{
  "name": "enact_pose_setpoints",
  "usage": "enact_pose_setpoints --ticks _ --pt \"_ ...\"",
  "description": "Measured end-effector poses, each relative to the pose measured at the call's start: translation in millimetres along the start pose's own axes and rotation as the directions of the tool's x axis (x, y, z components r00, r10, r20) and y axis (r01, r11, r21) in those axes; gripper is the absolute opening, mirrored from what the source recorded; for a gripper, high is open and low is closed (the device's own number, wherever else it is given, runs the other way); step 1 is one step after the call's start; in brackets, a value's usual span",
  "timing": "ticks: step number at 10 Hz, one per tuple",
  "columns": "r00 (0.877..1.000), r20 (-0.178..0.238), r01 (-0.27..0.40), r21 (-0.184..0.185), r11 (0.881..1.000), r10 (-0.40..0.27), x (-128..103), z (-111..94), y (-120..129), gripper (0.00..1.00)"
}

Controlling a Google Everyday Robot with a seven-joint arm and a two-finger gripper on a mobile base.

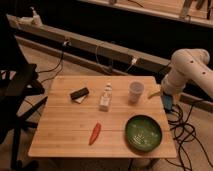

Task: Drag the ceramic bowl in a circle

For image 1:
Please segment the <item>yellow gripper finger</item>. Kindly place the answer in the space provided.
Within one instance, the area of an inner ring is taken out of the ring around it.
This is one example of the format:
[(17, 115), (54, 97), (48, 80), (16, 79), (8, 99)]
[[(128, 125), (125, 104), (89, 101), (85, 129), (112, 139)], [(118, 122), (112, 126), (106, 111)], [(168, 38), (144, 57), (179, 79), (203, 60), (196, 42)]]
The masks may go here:
[(161, 95), (160, 91), (158, 91), (158, 92), (149, 92), (147, 98), (151, 99), (153, 97), (160, 96), (160, 95)]

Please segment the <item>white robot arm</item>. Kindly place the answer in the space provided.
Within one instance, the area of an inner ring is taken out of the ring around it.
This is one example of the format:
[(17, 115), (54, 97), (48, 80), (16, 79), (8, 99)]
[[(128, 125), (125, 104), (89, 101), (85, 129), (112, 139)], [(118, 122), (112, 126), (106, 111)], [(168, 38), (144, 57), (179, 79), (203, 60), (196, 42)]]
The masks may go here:
[(207, 67), (209, 52), (205, 49), (179, 49), (171, 57), (171, 69), (161, 84), (148, 93), (148, 98), (181, 93), (192, 80), (213, 100), (213, 70)]

